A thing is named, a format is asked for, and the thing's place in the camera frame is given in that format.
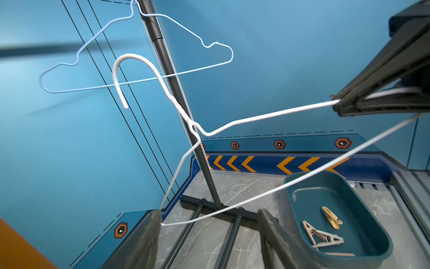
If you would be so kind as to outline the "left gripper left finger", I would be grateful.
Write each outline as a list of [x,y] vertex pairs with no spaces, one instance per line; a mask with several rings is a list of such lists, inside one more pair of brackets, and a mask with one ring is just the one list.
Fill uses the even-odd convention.
[[135,228],[127,239],[102,265],[103,269],[153,269],[155,268],[161,211],[155,210]]

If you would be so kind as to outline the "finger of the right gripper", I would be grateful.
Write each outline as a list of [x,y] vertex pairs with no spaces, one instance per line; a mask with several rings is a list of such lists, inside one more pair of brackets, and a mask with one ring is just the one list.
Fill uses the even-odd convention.
[[356,99],[333,106],[340,117],[385,113],[425,113],[430,111],[430,96],[422,93],[389,94],[370,99]]
[[408,20],[390,26],[391,40],[334,100],[358,101],[430,62],[430,21]]

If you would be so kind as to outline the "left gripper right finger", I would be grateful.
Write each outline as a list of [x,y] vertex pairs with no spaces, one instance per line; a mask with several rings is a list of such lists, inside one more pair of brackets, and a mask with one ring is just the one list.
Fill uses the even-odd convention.
[[304,248],[266,209],[257,212],[261,253],[266,269],[318,269]]

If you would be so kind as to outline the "beige clothespin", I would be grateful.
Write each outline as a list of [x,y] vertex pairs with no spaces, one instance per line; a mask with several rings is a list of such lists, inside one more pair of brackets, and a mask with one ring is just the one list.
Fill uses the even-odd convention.
[[[344,243],[344,239],[338,235],[327,233],[318,229],[315,229],[311,224],[306,221],[302,222],[303,228],[310,239],[311,246],[319,250],[321,247],[330,247],[333,245],[340,245]],[[317,236],[322,242],[317,243],[314,239]]]

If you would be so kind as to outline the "cream yellow clothespin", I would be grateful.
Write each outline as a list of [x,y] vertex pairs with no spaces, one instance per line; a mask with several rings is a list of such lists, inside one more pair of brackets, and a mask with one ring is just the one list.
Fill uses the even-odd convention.
[[339,230],[340,226],[343,224],[343,222],[341,220],[339,220],[338,216],[333,213],[328,207],[323,206],[321,208],[323,214],[325,215],[325,217],[327,218],[327,220],[329,221],[330,225],[335,229],[335,230]]

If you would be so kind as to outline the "white wire hanger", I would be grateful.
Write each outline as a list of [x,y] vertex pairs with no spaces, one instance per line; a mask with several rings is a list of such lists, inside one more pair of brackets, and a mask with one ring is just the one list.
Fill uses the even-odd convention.
[[[218,128],[218,129],[216,129],[216,130],[214,130],[212,132],[206,132],[200,126],[200,124],[198,122],[192,120],[190,118],[190,116],[188,116],[186,114],[185,110],[178,103],[178,101],[176,100],[176,98],[173,97],[173,95],[169,93],[165,82],[163,81],[163,79],[162,79],[162,77],[161,77],[158,69],[154,66],[154,64],[151,61],[149,61],[147,58],[145,58],[143,56],[140,56],[140,55],[137,55],[137,54],[133,54],[133,53],[128,53],[128,54],[124,54],[124,55],[120,56],[118,59],[115,60],[115,62],[113,64],[113,67],[112,67],[112,76],[113,76],[114,87],[115,87],[115,89],[116,89],[116,91],[117,91],[117,93],[118,93],[118,95],[120,97],[120,100],[121,100],[121,102],[123,104],[124,109],[128,109],[129,105],[126,102],[125,96],[124,96],[124,94],[123,94],[123,92],[122,92],[122,90],[120,88],[119,83],[118,83],[118,68],[119,68],[120,64],[123,61],[125,61],[126,59],[136,59],[136,60],[138,60],[140,62],[143,62],[144,64],[146,64],[153,71],[153,73],[156,76],[156,79],[159,81],[159,83],[160,83],[160,85],[161,85],[164,93],[166,94],[167,98],[172,102],[172,104],[174,105],[174,107],[176,108],[176,110],[179,112],[181,118],[183,120],[185,120],[186,124],[188,125],[188,130],[197,139],[197,142],[182,156],[182,158],[180,160],[180,163],[178,165],[178,168],[177,168],[177,170],[175,172],[175,175],[174,175],[174,177],[172,179],[172,183],[175,183],[176,178],[178,176],[178,172],[181,169],[181,166],[182,166],[185,158],[188,157],[188,155],[190,155],[190,153],[193,150],[195,150],[198,146],[200,146],[201,143],[202,143],[199,134],[194,130],[195,127],[197,127],[197,129],[203,135],[205,135],[207,137],[210,137],[210,136],[218,134],[218,133],[220,133],[220,132],[222,132],[224,130],[227,130],[230,127],[236,126],[236,125],[250,123],[250,122],[256,122],[256,121],[261,121],[261,120],[264,120],[264,119],[275,118],[275,117],[278,117],[278,116],[281,116],[281,115],[288,115],[288,114],[293,114],[293,113],[297,113],[297,112],[308,111],[308,110],[313,110],[313,109],[317,109],[317,108],[323,108],[323,107],[326,107],[326,106],[333,106],[333,105],[337,104],[336,101],[329,101],[329,102],[316,103],[316,104],[311,104],[311,105],[306,105],[306,106],[299,106],[299,107],[296,107],[296,108],[285,109],[283,111],[278,111],[278,112],[263,114],[263,115],[259,115],[259,116],[255,116],[255,117],[250,117],[250,118],[236,120],[236,121],[230,122],[228,124],[225,124],[224,126]],[[295,184],[298,184],[298,183],[300,183],[302,181],[305,181],[305,180],[309,179],[310,177],[315,176],[315,175],[317,175],[317,174],[325,171],[326,169],[328,169],[328,168],[330,168],[330,167],[332,167],[332,166],[340,163],[343,160],[346,160],[347,158],[351,157],[352,155],[354,155],[354,154],[360,152],[361,150],[363,150],[363,149],[365,149],[365,148],[373,145],[375,142],[382,140],[383,138],[387,137],[388,135],[390,135],[390,134],[396,132],[397,130],[405,127],[406,125],[412,123],[413,121],[415,121],[416,119],[418,119],[419,117],[421,117],[423,115],[424,115],[423,113],[417,113],[417,114],[415,114],[414,116],[406,119],[403,122],[398,123],[394,127],[392,127],[390,129],[384,131],[383,133],[381,133],[381,134],[377,135],[376,137],[368,140],[367,142],[365,142],[365,143],[357,146],[356,148],[354,148],[354,149],[352,149],[352,150],[344,153],[340,157],[332,160],[331,162],[326,163],[323,166],[321,166],[321,167],[319,167],[319,168],[317,168],[317,169],[315,169],[313,171],[307,172],[303,176],[301,176],[301,177],[299,177],[299,178],[297,178],[297,179],[295,179],[293,181],[290,181],[290,182],[288,182],[286,184],[283,184],[280,187],[271,189],[271,190],[269,190],[267,192],[264,192],[264,193],[262,193],[260,195],[255,196],[253,198],[250,198],[248,200],[245,200],[245,201],[240,202],[238,204],[235,204],[233,206],[230,206],[230,207],[218,210],[218,211],[216,211],[214,213],[207,214],[207,215],[202,216],[202,217],[198,217],[198,218],[195,218],[195,219],[191,219],[191,220],[183,221],[183,222],[178,222],[178,223],[170,223],[170,224],[161,223],[161,226],[168,227],[168,226],[177,226],[177,225],[185,225],[185,224],[195,223],[195,222],[204,220],[204,219],[209,218],[209,217],[217,216],[217,215],[219,215],[221,213],[227,212],[228,210],[232,210],[232,209],[234,209],[236,207],[248,204],[250,202],[253,202],[255,200],[258,200],[260,198],[268,196],[270,194],[273,194],[273,193],[276,193],[276,192],[281,191],[283,189],[286,189],[288,187],[291,187],[291,186],[293,186]]]

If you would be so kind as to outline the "light pink clothespin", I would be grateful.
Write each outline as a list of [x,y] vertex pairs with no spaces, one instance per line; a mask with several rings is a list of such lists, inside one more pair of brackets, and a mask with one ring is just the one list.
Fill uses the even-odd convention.
[[331,255],[331,256],[341,256],[341,257],[355,257],[356,256],[354,253],[324,252],[324,254]]

